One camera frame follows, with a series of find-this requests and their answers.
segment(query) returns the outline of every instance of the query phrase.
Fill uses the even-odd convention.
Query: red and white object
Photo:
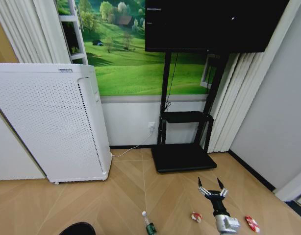
[[[193,213],[191,214],[191,218],[192,218],[193,220],[195,220],[196,222],[198,222],[198,223],[200,223],[201,220],[203,219],[203,217],[202,217],[201,214],[195,213],[195,212],[193,212]]]
[[[256,233],[260,232],[260,228],[258,226],[258,224],[256,223],[256,221],[254,219],[252,219],[250,216],[245,216],[245,220],[247,221],[249,227]]]

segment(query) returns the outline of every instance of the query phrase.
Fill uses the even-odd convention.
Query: wall mural
[[[145,0],[76,0],[88,63],[95,67],[101,95],[158,95],[164,53],[145,52]],[[57,0],[60,15],[69,15],[67,0]],[[78,51],[63,24],[70,52]],[[170,79],[176,54],[172,54]],[[179,53],[171,94],[205,94],[200,86],[205,57]]]

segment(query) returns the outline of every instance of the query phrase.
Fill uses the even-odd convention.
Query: white wall
[[[174,102],[169,111],[201,111],[205,102]],[[105,103],[102,105],[109,144],[137,145],[148,135],[148,122],[155,121],[155,131],[144,144],[156,144],[159,102]],[[194,140],[197,123],[167,125],[166,143],[188,143]]]
[[[301,171],[301,6],[230,149],[276,188]]]
[[[0,180],[41,178],[44,175],[0,116]]]

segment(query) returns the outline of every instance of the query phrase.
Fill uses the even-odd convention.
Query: black shoe
[[[96,235],[96,233],[89,223],[78,222],[67,227],[60,235]]]

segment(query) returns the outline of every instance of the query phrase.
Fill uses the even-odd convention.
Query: white air purifier
[[[0,64],[0,111],[50,182],[107,179],[112,155],[93,66]]]

